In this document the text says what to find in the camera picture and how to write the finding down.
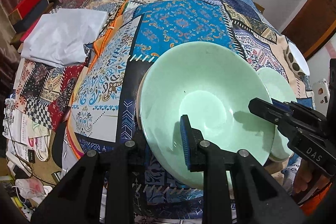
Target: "screw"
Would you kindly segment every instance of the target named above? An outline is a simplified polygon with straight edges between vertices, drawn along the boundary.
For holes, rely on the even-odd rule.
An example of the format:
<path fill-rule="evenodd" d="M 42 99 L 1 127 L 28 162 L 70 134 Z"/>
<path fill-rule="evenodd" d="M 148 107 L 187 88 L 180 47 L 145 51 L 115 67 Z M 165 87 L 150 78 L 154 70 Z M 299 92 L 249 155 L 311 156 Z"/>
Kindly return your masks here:
<path fill-rule="evenodd" d="M 133 147 L 133 146 L 135 145 L 135 142 L 132 141 L 132 140 L 130 140 L 130 141 L 125 142 L 125 145 L 126 145 L 127 147 Z"/>
<path fill-rule="evenodd" d="M 246 158 L 249 155 L 249 152 L 245 149 L 241 149 L 241 150 L 239 150 L 239 155 Z"/>
<path fill-rule="evenodd" d="M 202 147 L 208 147 L 208 146 L 210 146 L 210 142 L 207 141 L 207 140 L 202 140 L 202 141 L 199 142 L 199 144 Z"/>
<path fill-rule="evenodd" d="M 89 151 L 87 151 L 86 152 L 86 154 L 89 156 L 89 157 L 94 157 L 96 154 L 97 154 L 97 152 L 96 152 L 96 150 L 89 150 Z"/>

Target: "mint green bowl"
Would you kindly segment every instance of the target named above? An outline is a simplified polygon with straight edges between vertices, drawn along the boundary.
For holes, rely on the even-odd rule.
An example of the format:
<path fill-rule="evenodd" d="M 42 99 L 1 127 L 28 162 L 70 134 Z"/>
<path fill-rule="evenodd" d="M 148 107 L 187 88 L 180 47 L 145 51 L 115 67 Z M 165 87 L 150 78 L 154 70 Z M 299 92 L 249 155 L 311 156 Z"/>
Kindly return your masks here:
<path fill-rule="evenodd" d="M 249 112 L 255 97 L 271 102 L 244 59 L 211 42 L 184 43 L 161 55 L 144 79 L 142 129 L 163 168 L 184 184 L 203 189 L 203 172 L 191 173 L 184 162 L 180 117 L 187 114 L 191 126 L 221 149 L 246 149 L 264 164 L 275 127 Z"/>

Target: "patchwork tablecloth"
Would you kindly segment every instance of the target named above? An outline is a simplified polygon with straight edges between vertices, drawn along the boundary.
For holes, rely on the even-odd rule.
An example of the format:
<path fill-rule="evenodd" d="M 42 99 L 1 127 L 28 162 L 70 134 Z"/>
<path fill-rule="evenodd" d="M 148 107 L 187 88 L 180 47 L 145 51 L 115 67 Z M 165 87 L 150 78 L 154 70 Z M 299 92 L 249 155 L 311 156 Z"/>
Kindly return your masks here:
<path fill-rule="evenodd" d="M 65 150 L 71 147 L 77 159 L 90 149 L 106 152 L 132 139 L 143 75 L 165 51 L 185 42 L 216 43 L 255 70 L 273 68 L 289 82 L 298 102 L 314 106 L 308 77 L 295 76 L 285 61 L 289 40 L 267 22 L 252 0 L 69 0 L 65 7 L 110 13 L 67 125 Z M 68 154 L 63 162 L 71 167 L 74 162 L 67 162 Z M 147 170 L 132 174 L 134 211 L 144 217 L 137 219 L 201 218 L 203 192 L 171 176 L 150 149 L 148 158 Z"/>
<path fill-rule="evenodd" d="M 34 122 L 56 131 L 84 64 L 54 68 L 26 59 L 15 107 Z"/>

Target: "human hand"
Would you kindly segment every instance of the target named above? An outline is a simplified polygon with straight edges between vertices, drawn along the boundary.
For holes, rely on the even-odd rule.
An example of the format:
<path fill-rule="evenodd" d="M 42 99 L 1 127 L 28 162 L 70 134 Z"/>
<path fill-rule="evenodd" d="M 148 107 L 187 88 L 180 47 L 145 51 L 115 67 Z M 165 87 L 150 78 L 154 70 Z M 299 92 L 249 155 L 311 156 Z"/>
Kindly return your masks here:
<path fill-rule="evenodd" d="M 310 182 L 311 179 L 312 179 L 312 169 L 309 167 L 308 162 L 302 159 L 293 183 L 294 192 L 299 193 L 301 191 L 307 190 L 308 182 Z M 316 183 L 316 186 L 318 189 L 322 189 L 328 183 L 329 179 L 327 179 L 324 175 L 321 175 L 321 177 Z"/>

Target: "plastic bag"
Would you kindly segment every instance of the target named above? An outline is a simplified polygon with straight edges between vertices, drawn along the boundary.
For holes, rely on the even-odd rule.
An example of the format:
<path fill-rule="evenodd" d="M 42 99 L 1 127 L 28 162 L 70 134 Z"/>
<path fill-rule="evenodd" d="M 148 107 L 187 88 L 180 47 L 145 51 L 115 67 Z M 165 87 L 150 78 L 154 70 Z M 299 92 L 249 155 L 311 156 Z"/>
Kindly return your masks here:
<path fill-rule="evenodd" d="M 34 198 L 45 194 L 43 184 L 36 178 L 31 179 L 17 179 L 15 181 L 16 189 L 19 189 L 20 196 L 23 198 Z"/>

